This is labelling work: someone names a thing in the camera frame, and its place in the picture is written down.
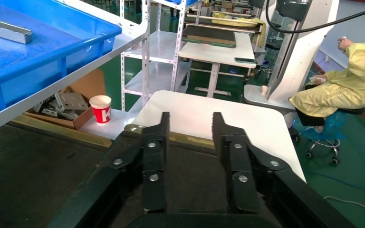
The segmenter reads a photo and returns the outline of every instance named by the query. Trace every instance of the person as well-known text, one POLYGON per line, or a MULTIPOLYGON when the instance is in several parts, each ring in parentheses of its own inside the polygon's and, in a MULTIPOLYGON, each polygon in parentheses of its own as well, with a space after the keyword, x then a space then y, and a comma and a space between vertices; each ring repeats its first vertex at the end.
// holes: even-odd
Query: person
POLYGON ((365 44, 340 38, 338 49, 349 57, 348 68, 317 75, 326 82, 317 80, 318 86, 308 85, 289 99, 304 126, 323 126, 324 118, 338 108, 365 107, 365 44))

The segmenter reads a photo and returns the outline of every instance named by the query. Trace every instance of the yellow cloth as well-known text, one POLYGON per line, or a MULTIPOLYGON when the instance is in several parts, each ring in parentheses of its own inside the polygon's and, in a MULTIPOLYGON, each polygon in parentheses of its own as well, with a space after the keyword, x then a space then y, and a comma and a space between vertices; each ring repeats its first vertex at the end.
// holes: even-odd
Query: yellow cloth
MULTIPOLYGON (((214 18, 226 18, 226 15, 224 13, 214 13, 213 14, 213 17, 214 18)), ((253 28, 253 27, 257 26, 257 25, 240 23, 239 21, 249 21, 249 22, 255 22, 255 23, 262 24, 261 35, 260 35, 259 41, 258 41, 258 47, 262 48, 264 46, 265 41, 267 40, 267 29, 266 29, 266 26, 265 26, 265 22, 263 20, 260 20, 258 18, 254 18, 254 19, 237 18, 235 20, 237 20, 237 22, 213 19, 212 20, 212 23, 221 24, 221 25, 231 25, 231 26, 237 26, 237 27, 250 27, 250 28, 253 28)), ((252 39, 252 42, 253 43, 256 43, 257 42, 258 36, 259 35, 255 35, 254 36, 254 38, 252 39)))
POLYGON ((365 106, 365 44, 352 44, 345 54, 349 57, 347 69, 326 73, 326 83, 289 99, 298 110, 309 116, 326 117, 338 108, 365 106))

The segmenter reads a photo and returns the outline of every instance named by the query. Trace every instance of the blue plastic bin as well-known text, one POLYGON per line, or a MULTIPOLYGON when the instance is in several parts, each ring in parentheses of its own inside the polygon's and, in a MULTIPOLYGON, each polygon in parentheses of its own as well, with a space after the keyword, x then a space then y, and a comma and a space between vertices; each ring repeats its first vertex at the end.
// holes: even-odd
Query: blue plastic bin
MULTIPOLYGON (((167 0, 167 1, 170 1, 170 2, 174 2, 176 4, 181 4, 181 0, 167 0)), ((187 0, 187 6, 193 4, 194 2, 197 2, 198 0, 187 0)))
POLYGON ((107 54, 122 32, 55 0, 0 0, 0 20, 33 33, 28 44, 0 38, 0 111, 107 54))

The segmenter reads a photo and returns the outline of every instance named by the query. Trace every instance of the white tabletop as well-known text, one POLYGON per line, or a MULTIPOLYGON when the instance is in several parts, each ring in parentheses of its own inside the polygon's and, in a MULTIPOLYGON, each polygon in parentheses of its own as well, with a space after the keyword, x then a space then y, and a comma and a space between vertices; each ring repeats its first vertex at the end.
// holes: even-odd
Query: white tabletop
POLYGON ((135 117, 134 113, 111 109, 111 119, 108 123, 98 124, 93 116, 79 130, 114 140, 135 117))
POLYGON ((209 44, 186 43, 178 53, 184 58, 197 59, 213 63, 222 63, 232 66, 255 68, 254 63, 238 63, 234 60, 237 58, 255 59, 251 46, 250 36, 245 33, 235 32, 236 47, 219 47, 209 44))
POLYGON ((133 124, 159 124, 162 112, 170 112, 170 131, 212 139, 213 112, 221 112, 229 125, 243 128, 261 150, 286 161, 306 181, 283 115, 273 109, 228 102, 208 97, 157 91, 133 124))

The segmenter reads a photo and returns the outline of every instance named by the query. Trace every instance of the table leg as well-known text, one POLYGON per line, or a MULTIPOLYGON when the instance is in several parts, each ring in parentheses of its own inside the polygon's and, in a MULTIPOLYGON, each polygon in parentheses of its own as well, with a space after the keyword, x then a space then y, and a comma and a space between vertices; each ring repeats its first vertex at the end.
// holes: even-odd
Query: table leg
POLYGON ((220 63, 212 63, 211 79, 209 80, 207 97, 213 98, 213 93, 216 90, 216 83, 218 82, 220 63))

